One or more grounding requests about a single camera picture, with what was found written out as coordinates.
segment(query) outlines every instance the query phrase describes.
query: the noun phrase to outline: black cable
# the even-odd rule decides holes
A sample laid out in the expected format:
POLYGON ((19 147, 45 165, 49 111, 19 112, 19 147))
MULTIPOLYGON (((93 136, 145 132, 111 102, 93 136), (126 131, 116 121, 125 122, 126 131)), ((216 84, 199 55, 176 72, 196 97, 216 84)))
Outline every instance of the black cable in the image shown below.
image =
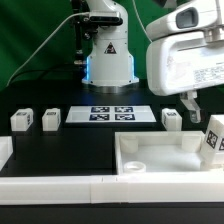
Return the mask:
POLYGON ((23 72, 20 72, 18 74, 16 74, 13 79, 11 79, 9 85, 12 84, 12 82, 19 76, 21 75, 24 75, 24 74, 27 74, 27 73, 34 73, 34 72, 44 72, 45 75, 48 74, 49 72, 74 72, 75 70, 72 69, 72 70, 54 70, 54 69, 37 69, 37 70, 27 70, 27 71, 23 71, 23 72))
POLYGON ((54 65, 54 66, 48 68, 46 71, 44 71, 37 79, 38 80, 42 79, 45 75, 47 75, 50 72, 50 70, 54 70, 56 68, 60 68, 60 67, 67 66, 67 65, 73 65, 74 66, 74 64, 72 64, 72 63, 63 63, 63 64, 54 65))

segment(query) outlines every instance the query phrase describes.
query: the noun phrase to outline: white cube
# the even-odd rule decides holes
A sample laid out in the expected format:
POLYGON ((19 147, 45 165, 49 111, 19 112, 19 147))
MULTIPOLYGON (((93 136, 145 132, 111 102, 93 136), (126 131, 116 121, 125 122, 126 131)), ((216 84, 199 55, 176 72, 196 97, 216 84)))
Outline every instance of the white cube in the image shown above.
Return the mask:
POLYGON ((27 131, 33 123, 33 110, 30 108, 20 109, 10 120, 12 131, 27 131))
POLYGON ((182 129, 182 117, 175 109, 163 109, 161 120, 167 131, 181 131, 182 129))
POLYGON ((224 115, 212 115, 201 155, 208 164, 224 164, 224 115))
POLYGON ((42 117, 43 131, 57 131, 61 123, 60 109, 47 109, 42 117))

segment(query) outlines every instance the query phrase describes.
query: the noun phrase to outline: green wall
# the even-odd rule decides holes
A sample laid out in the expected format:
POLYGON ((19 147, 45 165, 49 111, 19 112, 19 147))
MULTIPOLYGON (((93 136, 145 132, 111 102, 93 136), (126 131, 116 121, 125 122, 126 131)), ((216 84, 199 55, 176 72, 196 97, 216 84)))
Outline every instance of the green wall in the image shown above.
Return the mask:
MULTIPOLYGON (((146 78, 145 54, 149 42, 143 34, 131 0, 116 1, 129 14, 129 50, 135 57, 136 74, 146 78)), ((144 26, 167 13, 152 0, 136 0, 144 26)), ((0 90, 12 73, 23 64, 53 30, 72 14, 69 0, 0 0, 0 90)), ((72 63, 75 34, 66 24, 24 68, 45 69, 55 64, 72 63)), ((36 78, 32 73, 24 78, 36 78)))

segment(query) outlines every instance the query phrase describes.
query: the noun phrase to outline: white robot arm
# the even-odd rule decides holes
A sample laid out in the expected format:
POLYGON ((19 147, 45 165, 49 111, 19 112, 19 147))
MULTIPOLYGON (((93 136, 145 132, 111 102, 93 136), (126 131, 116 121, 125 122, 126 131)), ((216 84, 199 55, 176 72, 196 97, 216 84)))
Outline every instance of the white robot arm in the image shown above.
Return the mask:
POLYGON ((192 0, 147 26, 147 77, 156 95, 181 93, 200 122, 197 89, 224 83, 224 1, 192 0))
POLYGON ((97 24, 98 28, 93 34, 93 50, 87 58, 87 74, 82 82, 100 92, 123 91, 139 81, 128 51, 127 11, 112 0, 86 1, 90 8, 87 22, 97 24))

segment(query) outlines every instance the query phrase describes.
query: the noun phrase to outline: black surface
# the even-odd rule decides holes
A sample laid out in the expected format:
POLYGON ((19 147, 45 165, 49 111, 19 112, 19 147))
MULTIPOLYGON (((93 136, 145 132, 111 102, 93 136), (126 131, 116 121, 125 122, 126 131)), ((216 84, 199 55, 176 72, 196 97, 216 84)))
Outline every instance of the black surface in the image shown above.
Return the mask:
MULTIPOLYGON (((115 174, 114 133, 116 131, 161 131, 161 110, 175 108, 183 117, 183 130, 205 131, 211 114, 224 112, 224 94, 217 88, 198 92, 198 103, 206 121, 192 124, 179 96, 154 96, 146 84, 137 90, 112 95, 83 90, 69 81, 20 81, 0 93, 0 136, 13 135, 14 153, 1 177, 115 174), (158 120, 116 125, 79 124, 64 121, 70 106, 150 105, 158 120), (26 133, 12 133, 10 117, 21 108, 34 110, 34 124, 26 133), (42 132, 46 109, 60 108, 58 132, 42 132)), ((99 205, 0 206, 0 223, 223 223, 224 203, 146 203, 99 205)))

